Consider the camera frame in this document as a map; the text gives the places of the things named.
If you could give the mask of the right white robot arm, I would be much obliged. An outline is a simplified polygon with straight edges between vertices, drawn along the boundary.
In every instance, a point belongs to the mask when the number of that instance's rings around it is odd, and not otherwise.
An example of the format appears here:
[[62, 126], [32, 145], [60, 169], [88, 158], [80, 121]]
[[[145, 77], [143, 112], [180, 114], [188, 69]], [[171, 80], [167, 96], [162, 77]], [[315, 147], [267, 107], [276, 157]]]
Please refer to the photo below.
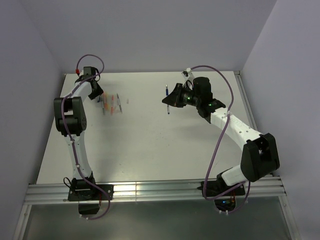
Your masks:
[[177, 83], [162, 103], [175, 108], [195, 107], [203, 119], [220, 128], [241, 149], [240, 164], [217, 175], [214, 181], [217, 195], [227, 195], [237, 184], [256, 182], [280, 167], [275, 137], [254, 130], [234, 116], [224, 103], [213, 97], [207, 77], [196, 77], [192, 88], [187, 83]]

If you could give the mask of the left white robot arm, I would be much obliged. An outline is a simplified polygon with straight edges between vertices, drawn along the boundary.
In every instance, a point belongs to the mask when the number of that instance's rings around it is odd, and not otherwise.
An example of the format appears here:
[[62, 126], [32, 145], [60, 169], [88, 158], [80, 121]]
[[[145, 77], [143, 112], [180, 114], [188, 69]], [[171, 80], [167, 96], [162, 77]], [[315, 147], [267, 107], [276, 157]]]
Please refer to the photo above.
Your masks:
[[87, 117], [83, 105], [86, 98], [94, 100], [104, 92], [96, 81], [96, 74], [97, 68], [85, 66], [83, 74], [75, 81], [74, 89], [65, 97], [57, 97], [53, 101], [55, 126], [64, 136], [73, 168], [69, 189], [86, 200], [95, 198], [98, 193], [86, 153]]

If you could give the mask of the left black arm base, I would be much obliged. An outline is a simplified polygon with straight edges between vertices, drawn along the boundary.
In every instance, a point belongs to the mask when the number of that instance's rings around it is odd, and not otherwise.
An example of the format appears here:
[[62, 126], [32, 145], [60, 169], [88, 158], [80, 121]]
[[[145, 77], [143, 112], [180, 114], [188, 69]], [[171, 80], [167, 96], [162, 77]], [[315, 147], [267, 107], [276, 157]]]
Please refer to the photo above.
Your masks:
[[97, 184], [100, 189], [106, 192], [107, 197], [101, 190], [88, 184], [83, 179], [73, 178], [70, 180], [65, 177], [63, 182], [69, 188], [67, 200], [69, 202], [78, 202], [79, 214], [86, 217], [96, 215], [100, 210], [102, 201], [113, 199], [113, 184]]

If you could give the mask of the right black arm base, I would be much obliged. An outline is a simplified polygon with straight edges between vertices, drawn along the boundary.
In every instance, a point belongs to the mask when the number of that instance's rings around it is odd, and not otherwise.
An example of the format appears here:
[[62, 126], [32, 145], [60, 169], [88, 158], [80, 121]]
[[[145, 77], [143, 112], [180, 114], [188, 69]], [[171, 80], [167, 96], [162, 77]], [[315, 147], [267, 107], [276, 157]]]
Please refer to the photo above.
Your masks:
[[[221, 195], [222, 193], [224, 193], [222, 197], [229, 197], [228, 199], [214, 200], [215, 207], [220, 214], [224, 213], [228, 215], [229, 213], [233, 213], [240, 209], [246, 203], [250, 193], [251, 183], [248, 184], [248, 190], [246, 193], [244, 182], [237, 188], [235, 188], [236, 185], [237, 184], [228, 186], [222, 178], [222, 173], [216, 176], [216, 180], [207, 181], [205, 194], [208, 198], [214, 198], [217, 195]], [[244, 196], [244, 200], [239, 206], [237, 206], [236, 196]]]

